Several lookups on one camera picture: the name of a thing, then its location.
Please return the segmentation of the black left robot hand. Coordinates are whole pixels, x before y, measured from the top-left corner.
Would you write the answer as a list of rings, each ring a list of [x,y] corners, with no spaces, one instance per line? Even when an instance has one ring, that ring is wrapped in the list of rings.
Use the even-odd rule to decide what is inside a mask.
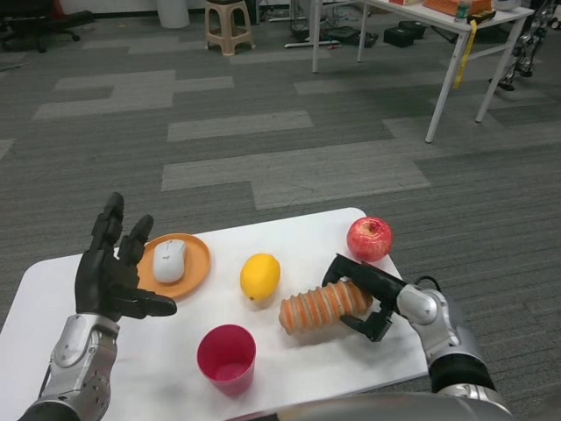
[[[143,319],[176,313],[173,299],[141,289],[140,263],[153,217],[144,215],[123,235],[124,198],[114,192],[92,229],[89,249],[82,255],[75,277],[75,305],[78,313],[94,313],[114,322],[122,317]]]

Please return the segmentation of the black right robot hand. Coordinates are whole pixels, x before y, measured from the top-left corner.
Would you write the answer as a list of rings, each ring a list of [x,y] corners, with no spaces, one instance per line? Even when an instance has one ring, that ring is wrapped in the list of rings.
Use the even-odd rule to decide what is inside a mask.
[[[366,320],[351,315],[344,315],[339,319],[372,342],[380,342],[392,324],[393,313],[399,314],[397,296],[406,283],[368,263],[356,262],[337,254],[323,278],[322,286],[326,287],[331,283],[336,283],[343,277],[348,278],[361,291],[378,300],[380,310],[373,311]]]

